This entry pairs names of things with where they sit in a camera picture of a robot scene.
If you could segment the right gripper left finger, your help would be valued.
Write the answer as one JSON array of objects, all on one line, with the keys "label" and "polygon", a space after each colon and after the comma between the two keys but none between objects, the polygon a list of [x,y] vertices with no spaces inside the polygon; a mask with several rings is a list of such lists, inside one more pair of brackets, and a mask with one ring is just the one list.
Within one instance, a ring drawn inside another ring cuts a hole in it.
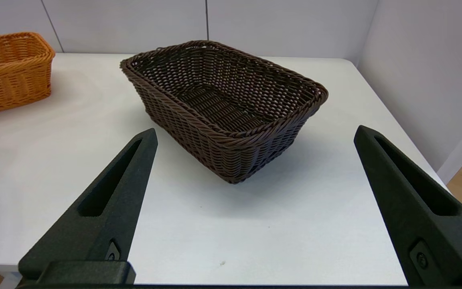
[{"label": "right gripper left finger", "polygon": [[134,136],[18,262],[40,285],[132,284],[128,256],[158,140]]}]

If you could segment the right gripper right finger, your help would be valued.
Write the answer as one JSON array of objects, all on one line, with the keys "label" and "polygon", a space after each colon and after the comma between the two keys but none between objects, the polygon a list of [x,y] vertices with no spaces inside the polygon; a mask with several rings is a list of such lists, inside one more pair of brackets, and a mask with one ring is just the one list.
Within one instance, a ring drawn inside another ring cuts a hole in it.
[{"label": "right gripper right finger", "polygon": [[409,285],[462,285],[462,203],[383,134],[354,145]]}]

